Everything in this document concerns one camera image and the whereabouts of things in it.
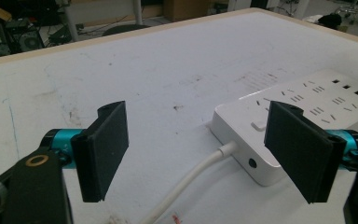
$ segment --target scuff mark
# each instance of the scuff mark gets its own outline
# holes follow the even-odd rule
[[[35,95],[34,98],[37,98],[37,99],[47,98],[47,97],[50,97],[51,95],[54,95],[56,92],[57,92],[56,90],[48,91],[48,92],[42,92],[42,93],[39,93],[39,94]]]
[[[272,75],[271,73],[268,73],[268,75],[269,75],[270,77],[277,78],[277,77],[275,77],[274,75]]]
[[[109,224],[131,224],[127,219],[123,219],[117,216],[110,216]]]
[[[179,109],[183,109],[183,105],[176,105],[173,107],[174,110],[178,111]]]
[[[81,121],[76,107],[69,112],[69,121],[76,127],[81,127]]]
[[[13,128],[14,143],[16,145],[17,160],[19,161],[20,160],[19,143],[17,140],[17,130],[16,130],[16,125],[14,124],[14,115],[13,115],[13,109],[11,108],[11,102],[10,102],[10,97],[9,97],[9,93],[8,93],[8,86],[7,86],[7,98],[2,101],[2,104],[4,102],[7,102],[8,111],[10,113],[11,127]]]

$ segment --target dark stain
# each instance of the dark stain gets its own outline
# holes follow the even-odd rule
[[[272,74],[270,74],[270,73],[268,73],[268,75],[269,75],[270,77],[277,78],[277,77],[275,77],[274,75],[272,75]]]
[[[243,77],[237,78],[237,79],[235,79],[235,80],[234,80],[234,82],[239,82],[239,81],[241,81],[241,80],[243,80],[243,79],[246,79],[246,76],[243,76]]]
[[[174,110],[178,111],[179,109],[183,109],[183,105],[176,105],[173,107]]]

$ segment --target power cord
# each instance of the power cord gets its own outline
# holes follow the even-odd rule
[[[152,224],[155,223],[156,220],[170,207],[170,205],[177,199],[177,197],[183,192],[183,190],[206,168],[211,165],[221,161],[234,152],[238,151],[238,145],[231,141],[223,146],[221,146],[217,151],[215,151],[212,155],[207,157],[205,160],[200,162],[193,170],[190,171],[178,185],[168,194],[164,200],[158,204],[148,216],[146,216],[141,224]]]

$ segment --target white power strip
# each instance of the white power strip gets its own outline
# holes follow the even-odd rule
[[[270,186],[285,171],[264,146],[269,102],[279,101],[304,110],[304,117],[323,129],[358,131],[358,82],[332,70],[274,86],[218,106],[211,130],[222,144],[241,148],[234,158],[260,185]]]

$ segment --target white table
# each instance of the white table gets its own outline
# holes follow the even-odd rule
[[[358,79],[358,37],[257,9],[0,58],[0,174],[53,128],[87,128],[126,100],[130,147],[102,203],[82,203],[64,171],[75,222],[138,223],[221,144],[213,109],[331,68]],[[260,187],[232,158],[201,174],[162,223],[343,223],[354,174],[308,205],[289,178]]]

